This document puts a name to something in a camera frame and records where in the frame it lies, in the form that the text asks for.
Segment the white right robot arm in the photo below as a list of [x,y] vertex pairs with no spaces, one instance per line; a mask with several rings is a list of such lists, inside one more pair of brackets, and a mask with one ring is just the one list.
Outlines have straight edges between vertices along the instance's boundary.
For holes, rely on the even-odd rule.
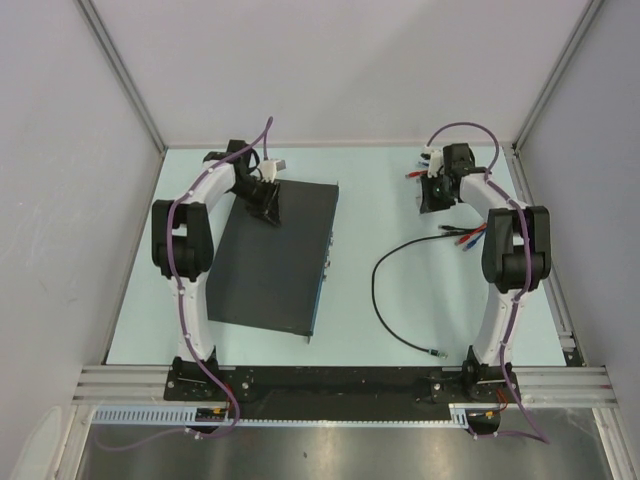
[[475,163],[466,143],[441,149],[425,146],[428,164],[420,177],[420,211],[433,213],[464,203],[483,219],[481,269],[489,285],[476,340],[461,372],[463,393],[484,401],[516,383],[511,358],[513,337],[526,300],[551,270],[550,214],[543,206],[522,203]]

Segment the black ethernet cable long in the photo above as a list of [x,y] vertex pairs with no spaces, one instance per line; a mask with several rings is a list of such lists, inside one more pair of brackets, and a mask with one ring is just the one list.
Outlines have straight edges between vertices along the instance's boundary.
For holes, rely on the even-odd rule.
[[446,301],[440,298],[440,247],[450,235],[427,235],[398,244],[374,263],[373,312],[403,347],[435,361],[449,358]]

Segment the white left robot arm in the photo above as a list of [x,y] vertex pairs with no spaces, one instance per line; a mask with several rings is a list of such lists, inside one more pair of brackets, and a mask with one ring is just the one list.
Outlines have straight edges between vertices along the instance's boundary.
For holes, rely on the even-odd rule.
[[232,140],[226,151],[205,156],[184,194],[153,203],[152,261],[168,280],[178,310],[181,360],[205,363],[215,357],[206,307],[206,281],[214,259],[210,211],[231,193],[249,215],[280,226],[277,175],[285,168],[283,160],[259,155],[252,144]]

